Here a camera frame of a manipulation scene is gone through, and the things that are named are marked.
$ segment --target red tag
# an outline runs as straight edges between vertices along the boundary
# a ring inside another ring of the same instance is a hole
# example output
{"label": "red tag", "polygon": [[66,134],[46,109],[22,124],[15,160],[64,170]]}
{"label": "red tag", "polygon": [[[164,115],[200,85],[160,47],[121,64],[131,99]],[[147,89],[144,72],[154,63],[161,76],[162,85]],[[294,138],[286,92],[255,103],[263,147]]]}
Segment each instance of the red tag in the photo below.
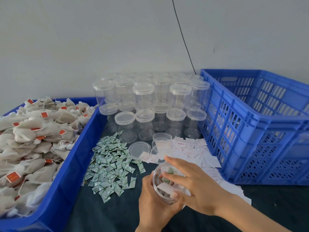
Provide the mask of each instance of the red tag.
{"label": "red tag", "polygon": [[27,102],[29,102],[30,104],[34,103],[34,101],[31,99],[28,99]]}
{"label": "red tag", "polygon": [[16,200],[18,200],[18,199],[20,198],[20,196],[21,196],[21,195],[20,195],[20,194],[18,194],[18,195],[15,197],[15,199],[14,199],[14,200],[15,200],[15,201],[16,201]]}
{"label": "red tag", "polygon": [[52,159],[45,159],[45,163],[47,163],[47,164],[51,164],[53,161],[52,161]]}
{"label": "red tag", "polygon": [[5,176],[9,183],[15,182],[21,178],[21,176],[17,172],[12,172]]}
{"label": "red tag", "polygon": [[47,114],[47,112],[42,112],[41,116],[42,116],[42,118],[46,118],[46,117],[48,117],[48,114]]}
{"label": "red tag", "polygon": [[60,129],[60,132],[59,132],[60,135],[65,134],[65,133],[66,131],[64,131],[63,129]]}
{"label": "red tag", "polygon": [[44,138],[46,138],[46,136],[39,136],[39,137],[36,137],[37,140],[42,140],[42,139],[44,139]]}

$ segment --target blue plastic crate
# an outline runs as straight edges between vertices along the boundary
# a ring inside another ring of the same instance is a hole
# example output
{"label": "blue plastic crate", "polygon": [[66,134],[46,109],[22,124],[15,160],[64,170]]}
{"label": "blue plastic crate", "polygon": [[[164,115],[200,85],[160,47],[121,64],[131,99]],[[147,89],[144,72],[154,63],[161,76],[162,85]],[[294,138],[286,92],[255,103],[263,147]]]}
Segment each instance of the blue plastic crate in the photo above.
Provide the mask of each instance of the blue plastic crate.
{"label": "blue plastic crate", "polygon": [[200,128],[234,184],[309,185],[309,85],[263,70],[203,69]]}
{"label": "blue plastic crate", "polygon": [[[71,100],[76,104],[79,101],[91,106],[97,104],[95,97]],[[106,116],[101,115],[96,109],[35,213],[25,218],[0,219],[0,231],[60,232],[64,229],[92,157],[91,148],[98,142],[106,121]]]}

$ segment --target black cable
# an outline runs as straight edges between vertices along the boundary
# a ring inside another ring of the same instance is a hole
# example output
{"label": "black cable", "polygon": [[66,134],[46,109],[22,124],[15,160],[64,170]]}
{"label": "black cable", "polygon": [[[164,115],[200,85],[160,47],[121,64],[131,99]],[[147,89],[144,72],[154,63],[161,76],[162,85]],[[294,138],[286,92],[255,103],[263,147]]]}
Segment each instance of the black cable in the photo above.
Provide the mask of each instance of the black cable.
{"label": "black cable", "polygon": [[182,39],[183,39],[183,42],[184,42],[184,46],[185,46],[186,49],[187,49],[187,52],[188,52],[188,55],[189,55],[189,59],[190,59],[190,62],[191,62],[192,68],[193,68],[193,71],[194,71],[194,73],[196,74],[195,69],[194,69],[194,67],[193,67],[193,63],[192,63],[190,54],[189,54],[189,51],[188,51],[188,47],[187,47],[186,42],[184,41],[184,38],[183,38],[182,30],[181,30],[180,23],[179,23],[179,20],[178,20],[178,16],[177,16],[177,13],[176,13],[176,9],[175,9],[174,0],[172,0],[172,2],[173,2],[173,7],[174,7],[174,11],[175,11],[175,15],[176,15],[177,22],[178,22],[178,26],[179,26],[179,29],[180,29],[180,33],[181,33],[181,36],[182,36]]}

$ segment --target blue plastic tray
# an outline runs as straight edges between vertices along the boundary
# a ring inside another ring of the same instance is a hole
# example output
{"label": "blue plastic tray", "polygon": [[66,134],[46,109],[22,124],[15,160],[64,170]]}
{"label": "blue plastic tray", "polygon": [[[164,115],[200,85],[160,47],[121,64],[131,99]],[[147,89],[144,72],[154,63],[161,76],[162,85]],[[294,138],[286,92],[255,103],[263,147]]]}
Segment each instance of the blue plastic tray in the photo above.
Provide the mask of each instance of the blue plastic tray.
{"label": "blue plastic tray", "polygon": [[[79,101],[91,106],[97,104],[95,97],[71,100],[76,104]],[[64,229],[90,162],[91,148],[98,142],[106,121],[106,116],[96,109],[35,213],[25,218],[0,219],[0,231],[60,232]]]}
{"label": "blue plastic tray", "polygon": [[309,85],[263,70],[203,69],[200,123],[234,184],[309,185]]}

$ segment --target dark table surface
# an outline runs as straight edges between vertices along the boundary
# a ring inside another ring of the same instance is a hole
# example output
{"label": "dark table surface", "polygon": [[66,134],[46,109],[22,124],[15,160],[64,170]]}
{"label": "dark table surface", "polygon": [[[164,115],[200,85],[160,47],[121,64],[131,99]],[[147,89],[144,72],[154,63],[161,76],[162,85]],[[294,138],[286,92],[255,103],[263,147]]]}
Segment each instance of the dark table surface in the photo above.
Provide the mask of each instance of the dark table surface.
{"label": "dark table surface", "polygon": [[[133,232],[139,223],[138,199],[142,178],[156,168],[144,163],[146,172],[140,174],[137,165],[134,189],[127,189],[118,197],[115,193],[103,203],[92,188],[81,187],[65,232]],[[301,186],[242,186],[245,196],[252,199],[252,206],[293,232],[309,231],[309,187]],[[233,232],[239,231],[226,220],[206,216],[185,207],[176,214],[162,231]]]}

